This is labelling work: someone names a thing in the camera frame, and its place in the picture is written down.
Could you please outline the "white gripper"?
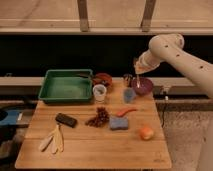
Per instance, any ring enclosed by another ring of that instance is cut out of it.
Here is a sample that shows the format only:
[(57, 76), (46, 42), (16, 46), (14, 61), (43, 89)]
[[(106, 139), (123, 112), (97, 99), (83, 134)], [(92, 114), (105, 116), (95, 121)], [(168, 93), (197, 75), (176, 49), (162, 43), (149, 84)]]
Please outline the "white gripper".
[(135, 73), (137, 75), (144, 74), (155, 70), (160, 66), (162, 60), (160, 58), (155, 57), (149, 50), (144, 52), (136, 61)]

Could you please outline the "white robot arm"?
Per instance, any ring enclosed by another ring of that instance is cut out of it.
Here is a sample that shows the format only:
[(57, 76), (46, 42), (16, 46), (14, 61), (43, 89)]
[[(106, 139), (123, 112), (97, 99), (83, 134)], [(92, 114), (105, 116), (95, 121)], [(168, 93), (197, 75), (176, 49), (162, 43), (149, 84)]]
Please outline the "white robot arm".
[[(150, 72), (161, 62), (167, 62), (213, 100), (213, 64), (185, 52), (183, 47), (184, 38), (181, 34), (152, 37), (148, 50), (143, 52), (134, 64), (135, 73)], [(213, 171), (213, 116), (205, 138), (196, 171)]]

